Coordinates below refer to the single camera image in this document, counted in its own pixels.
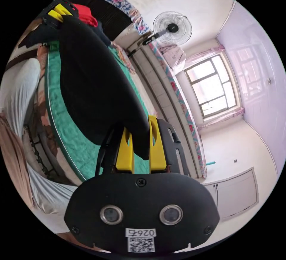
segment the lavender wall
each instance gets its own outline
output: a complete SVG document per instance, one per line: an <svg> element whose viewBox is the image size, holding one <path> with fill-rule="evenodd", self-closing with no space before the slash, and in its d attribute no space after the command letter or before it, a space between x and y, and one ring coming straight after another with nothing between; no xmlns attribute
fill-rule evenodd
<svg viewBox="0 0 286 260"><path fill-rule="evenodd" d="M286 159L286 74L279 54L260 24L239 3L218 40L235 72L245 120L267 144L279 176Z"/></svg>

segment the green blanket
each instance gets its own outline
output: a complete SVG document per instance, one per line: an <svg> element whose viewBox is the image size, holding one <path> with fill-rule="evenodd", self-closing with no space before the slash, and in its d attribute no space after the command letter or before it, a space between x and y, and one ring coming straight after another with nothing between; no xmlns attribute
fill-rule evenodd
<svg viewBox="0 0 286 260"><path fill-rule="evenodd" d="M146 118L148 118L148 111L130 76L128 68L118 57L117 51L113 48L109 49L132 85L142 107L144 108ZM60 54L57 49L57 44L53 44L50 47L48 66L45 72L46 107L54 135L62 153L79 179L81 181L85 181L94 177L99 146L90 142L81 133L68 114L60 92L60 68ZM149 173L149 161L144 161L135 155L134 163L136 174Z"/></svg>

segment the yellow object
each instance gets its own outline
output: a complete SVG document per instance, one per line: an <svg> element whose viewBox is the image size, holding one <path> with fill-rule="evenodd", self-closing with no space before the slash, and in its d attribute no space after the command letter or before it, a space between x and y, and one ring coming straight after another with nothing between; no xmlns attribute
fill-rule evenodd
<svg viewBox="0 0 286 260"><path fill-rule="evenodd" d="M56 11L54 11L54 10L49 11L49 12L48 12L48 15L49 15L49 16L52 16L53 18L57 19L57 20L60 21L60 22L63 22L63 17L62 17L59 13L57 13Z"/></svg>
<svg viewBox="0 0 286 260"><path fill-rule="evenodd" d="M60 22L63 22L64 15L72 16L72 14L61 4L55 6L55 8L49 11L48 15L52 16L53 18L57 19Z"/></svg>
<svg viewBox="0 0 286 260"><path fill-rule="evenodd" d="M124 128L115 165L119 171L134 173L134 152L132 135Z"/></svg>
<svg viewBox="0 0 286 260"><path fill-rule="evenodd" d="M72 16L72 14L61 4L58 4L57 6L55 6L54 11L59 13L61 16L64 16L64 15Z"/></svg>
<svg viewBox="0 0 286 260"><path fill-rule="evenodd" d="M150 156L149 156L149 170L163 171L167 167L163 143L160 135L160 130L156 116L148 116L150 125Z"/></svg>

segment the door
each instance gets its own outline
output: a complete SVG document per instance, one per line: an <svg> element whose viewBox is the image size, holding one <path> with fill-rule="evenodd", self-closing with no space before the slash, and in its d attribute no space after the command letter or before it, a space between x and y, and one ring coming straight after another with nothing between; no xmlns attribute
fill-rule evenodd
<svg viewBox="0 0 286 260"><path fill-rule="evenodd" d="M205 185L205 188L210 192L212 198L214 199L214 203L217 206L217 187L218 184Z"/></svg>
<svg viewBox="0 0 286 260"><path fill-rule="evenodd" d="M221 220L245 211L258 202L253 171L219 182L217 193L217 209Z"/></svg>

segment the floral curtain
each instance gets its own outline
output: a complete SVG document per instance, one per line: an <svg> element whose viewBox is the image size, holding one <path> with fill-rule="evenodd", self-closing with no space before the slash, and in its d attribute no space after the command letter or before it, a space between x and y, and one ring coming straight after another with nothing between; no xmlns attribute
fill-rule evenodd
<svg viewBox="0 0 286 260"><path fill-rule="evenodd" d="M214 125L214 124L218 124L218 123L221 123L221 122L224 122L226 120L229 120L231 118L234 118L234 117L237 117L239 115L243 115L245 113L245 110L244 110L244 107L240 107L232 112L229 112L228 114L222 116L222 117L219 117L215 120L212 120L212 121L209 121L209 122L206 122L204 123L203 125L199 125L197 127L198 129L198 132L200 133L200 131L204 128L208 128L209 126L211 125Z"/></svg>
<svg viewBox="0 0 286 260"><path fill-rule="evenodd" d="M185 61L184 69L189 68L193 66L196 63L199 63L203 61L204 59L210 58L214 55L217 55L225 50L224 46L220 44L217 47L210 48L206 51L200 52L198 54L195 54L193 56L190 56Z"/></svg>

